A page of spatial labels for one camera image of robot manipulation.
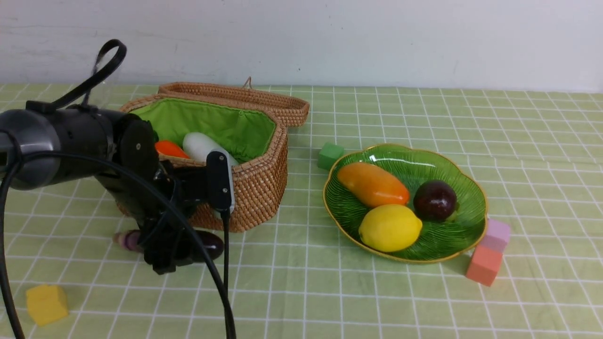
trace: yellow block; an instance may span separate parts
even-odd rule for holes
[[[39,285],[26,292],[27,312],[38,326],[69,315],[65,291],[57,285]]]

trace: yellow lemon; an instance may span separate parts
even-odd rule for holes
[[[358,233],[362,242],[380,252],[396,252],[412,245],[421,233],[423,222],[401,204],[387,204],[370,210]]]

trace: basket handle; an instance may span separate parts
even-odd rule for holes
[[[247,89],[253,89],[253,87],[251,86],[251,77],[247,78],[247,81],[245,81],[242,87]]]

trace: toy block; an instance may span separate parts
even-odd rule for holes
[[[323,170],[330,170],[344,153],[345,149],[343,147],[326,142],[318,153],[318,167]]]
[[[27,312],[38,326],[44,326],[69,315],[67,296],[60,286],[39,285],[25,293]]]
[[[488,230],[479,243],[497,252],[504,252],[511,238],[511,226],[494,219],[488,220]]]
[[[485,286],[492,286],[502,264],[502,253],[481,244],[475,247],[465,276]]]

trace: wicker basket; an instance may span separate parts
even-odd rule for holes
[[[124,104],[120,111],[131,112],[143,106],[154,103],[162,98],[179,98],[192,101],[228,106],[238,109],[249,109],[244,103],[224,101],[220,98],[201,97],[182,93],[158,93],[148,97],[139,98]],[[266,114],[276,123],[273,138],[268,150],[249,162],[234,166],[233,185],[235,189],[235,209],[230,219],[231,232],[245,232],[260,225],[276,215],[287,184],[287,128],[280,119],[268,110],[254,109]],[[160,155],[161,160],[169,160],[175,167],[205,166],[204,162],[190,159]],[[118,205],[120,211],[126,211]],[[208,204],[197,208],[190,219],[193,227],[224,230],[222,221],[213,216]]]
[[[287,127],[302,126],[308,118],[310,104],[307,101],[256,90],[251,87],[251,77],[243,87],[222,86],[207,83],[177,82],[159,86],[158,93],[185,93],[201,97],[222,99],[225,106],[233,103],[245,103],[244,109],[272,111]]]

